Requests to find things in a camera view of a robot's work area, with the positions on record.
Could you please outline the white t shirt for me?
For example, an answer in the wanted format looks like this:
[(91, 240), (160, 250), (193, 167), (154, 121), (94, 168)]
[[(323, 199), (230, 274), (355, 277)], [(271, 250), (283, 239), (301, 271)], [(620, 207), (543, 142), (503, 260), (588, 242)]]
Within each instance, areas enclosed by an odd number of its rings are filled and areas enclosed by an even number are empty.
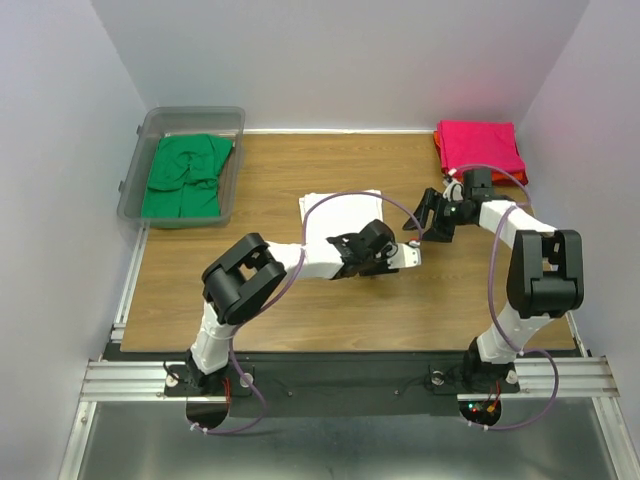
[(359, 233), (373, 220), (383, 220), (381, 198), (362, 194), (339, 196), (313, 210), (306, 223), (303, 243)]

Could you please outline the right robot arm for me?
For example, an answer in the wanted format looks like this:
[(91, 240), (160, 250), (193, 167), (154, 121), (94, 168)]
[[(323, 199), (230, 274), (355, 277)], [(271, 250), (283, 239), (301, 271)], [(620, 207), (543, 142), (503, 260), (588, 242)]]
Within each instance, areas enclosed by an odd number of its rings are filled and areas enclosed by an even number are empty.
[(493, 233), (495, 247), (511, 251), (504, 308), (490, 302), (492, 324), (472, 340), (461, 364), (431, 373), (429, 388), (439, 394), (494, 393), (515, 384), (513, 363), (532, 336), (584, 299), (580, 234), (545, 224), (496, 193), (495, 171), (483, 164), (449, 170), (444, 192), (426, 189), (403, 226), (418, 231), (422, 241), (449, 243), (457, 227), (476, 225)]

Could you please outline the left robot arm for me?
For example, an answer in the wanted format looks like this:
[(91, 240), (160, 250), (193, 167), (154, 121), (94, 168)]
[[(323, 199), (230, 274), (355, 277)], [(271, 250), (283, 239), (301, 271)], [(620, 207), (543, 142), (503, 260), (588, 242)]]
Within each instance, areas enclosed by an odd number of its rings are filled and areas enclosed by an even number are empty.
[(266, 241), (249, 233), (202, 274), (203, 317), (184, 366), (165, 369), (169, 388), (196, 395), (215, 394), (229, 385), (224, 370), (239, 328), (264, 312), (297, 279), (339, 280), (396, 273), (411, 261), (410, 247), (373, 220), (361, 231), (307, 244)]

